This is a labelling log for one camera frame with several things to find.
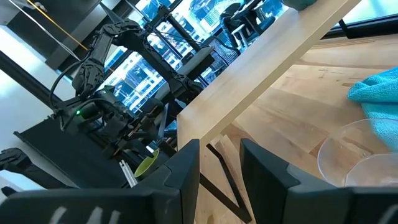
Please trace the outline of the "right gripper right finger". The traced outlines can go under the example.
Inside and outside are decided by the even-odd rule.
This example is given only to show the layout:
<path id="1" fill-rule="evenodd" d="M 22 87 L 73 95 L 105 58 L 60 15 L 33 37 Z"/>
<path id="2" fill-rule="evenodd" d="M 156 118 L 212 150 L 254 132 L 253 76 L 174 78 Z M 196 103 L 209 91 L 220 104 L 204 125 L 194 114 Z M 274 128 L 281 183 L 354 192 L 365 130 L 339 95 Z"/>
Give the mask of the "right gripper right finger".
<path id="1" fill-rule="evenodd" d="M 247 138 L 240 163 L 257 224 L 398 224 L 397 187 L 335 187 Z"/>

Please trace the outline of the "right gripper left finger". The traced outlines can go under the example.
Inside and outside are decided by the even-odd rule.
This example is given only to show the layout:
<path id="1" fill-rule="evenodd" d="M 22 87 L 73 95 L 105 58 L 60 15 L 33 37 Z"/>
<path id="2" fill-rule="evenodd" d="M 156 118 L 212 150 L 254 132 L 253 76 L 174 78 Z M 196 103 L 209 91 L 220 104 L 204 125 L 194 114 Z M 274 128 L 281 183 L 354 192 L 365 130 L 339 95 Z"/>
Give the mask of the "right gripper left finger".
<path id="1" fill-rule="evenodd" d="M 56 189 L 12 194 L 0 224 L 193 224 L 200 142 L 192 139 L 128 189 Z"/>

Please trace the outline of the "green ceramic mug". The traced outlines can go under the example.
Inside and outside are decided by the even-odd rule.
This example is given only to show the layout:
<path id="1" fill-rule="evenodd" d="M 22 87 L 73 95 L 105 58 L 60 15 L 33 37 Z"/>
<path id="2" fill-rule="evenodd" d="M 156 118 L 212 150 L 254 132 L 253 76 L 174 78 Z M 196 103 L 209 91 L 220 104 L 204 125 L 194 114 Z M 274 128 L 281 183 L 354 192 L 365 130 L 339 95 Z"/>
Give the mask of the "green ceramic mug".
<path id="1" fill-rule="evenodd" d="M 160 151 L 157 149 L 152 153 L 153 157 L 146 157 L 134 172 L 137 180 L 143 180 L 150 176 L 160 166 Z"/>

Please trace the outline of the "clear glass mug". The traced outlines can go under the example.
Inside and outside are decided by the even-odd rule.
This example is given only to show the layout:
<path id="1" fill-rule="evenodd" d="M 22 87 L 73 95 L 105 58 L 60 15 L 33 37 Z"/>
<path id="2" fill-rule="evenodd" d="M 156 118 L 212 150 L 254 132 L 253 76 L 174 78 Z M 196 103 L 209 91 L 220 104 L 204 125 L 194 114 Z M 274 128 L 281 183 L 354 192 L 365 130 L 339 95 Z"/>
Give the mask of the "clear glass mug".
<path id="1" fill-rule="evenodd" d="M 398 120 L 355 121 L 322 144 L 318 169 L 337 187 L 398 187 Z"/>

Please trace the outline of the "teal cloth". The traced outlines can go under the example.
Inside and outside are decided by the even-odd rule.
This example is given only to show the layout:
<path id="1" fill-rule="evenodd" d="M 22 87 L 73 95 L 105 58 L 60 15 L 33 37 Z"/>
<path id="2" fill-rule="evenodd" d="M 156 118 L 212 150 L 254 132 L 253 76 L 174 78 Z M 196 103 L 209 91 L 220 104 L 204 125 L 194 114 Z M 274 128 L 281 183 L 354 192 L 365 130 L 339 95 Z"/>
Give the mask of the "teal cloth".
<path id="1" fill-rule="evenodd" d="M 361 105 L 374 134 L 398 153 L 398 67 L 356 82 L 346 97 Z"/>

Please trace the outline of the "black office chair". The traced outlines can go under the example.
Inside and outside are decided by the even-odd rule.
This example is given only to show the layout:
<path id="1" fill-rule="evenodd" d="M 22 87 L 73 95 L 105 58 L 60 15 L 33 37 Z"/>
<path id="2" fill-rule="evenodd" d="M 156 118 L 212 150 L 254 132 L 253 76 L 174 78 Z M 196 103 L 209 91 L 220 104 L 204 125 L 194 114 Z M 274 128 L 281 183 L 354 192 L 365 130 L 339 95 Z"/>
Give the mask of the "black office chair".
<path id="1" fill-rule="evenodd" d="M 264 0 L 245 0 L 244 3 L 229 5 L 220 15 L 221 28 L 233 47 L 238 47 L 236 40 L 252 40 L 260 36 L 276 20 L 274 16 L 262 16 L 262 10 L 255 8 Z"/>

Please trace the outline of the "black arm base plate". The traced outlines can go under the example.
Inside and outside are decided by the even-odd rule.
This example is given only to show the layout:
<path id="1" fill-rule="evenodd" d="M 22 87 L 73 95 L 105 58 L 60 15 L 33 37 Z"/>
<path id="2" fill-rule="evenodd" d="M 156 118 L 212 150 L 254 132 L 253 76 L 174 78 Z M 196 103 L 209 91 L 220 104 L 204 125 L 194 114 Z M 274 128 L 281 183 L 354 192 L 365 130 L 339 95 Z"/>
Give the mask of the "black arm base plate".
<path id="1" fill-rule="evenodd" d="M 107 160 L 99 147 L 85 134 L 72 136 L 59 124 L 45 119 L 19 133 L 19 139 L 59 168 L 79 188 L 117 188 L 126 184 L 125 176 L 114 160 Z"/>

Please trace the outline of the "black aluminium table frame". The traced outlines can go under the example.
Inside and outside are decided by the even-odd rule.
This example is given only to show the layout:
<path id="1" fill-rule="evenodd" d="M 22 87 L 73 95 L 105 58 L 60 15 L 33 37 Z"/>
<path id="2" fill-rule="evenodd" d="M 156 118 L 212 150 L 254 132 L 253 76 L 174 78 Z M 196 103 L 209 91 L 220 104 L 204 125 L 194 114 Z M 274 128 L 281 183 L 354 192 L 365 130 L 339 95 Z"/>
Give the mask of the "black aluminium table frame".
<path id="1" fill-rule="evenodd" d="M 358 39 L 391 34 L 398 34 L 398 14 L 351 23 L 341 19 L 338 25 L 327 32 L 322 39 L 338 37 Z"/>

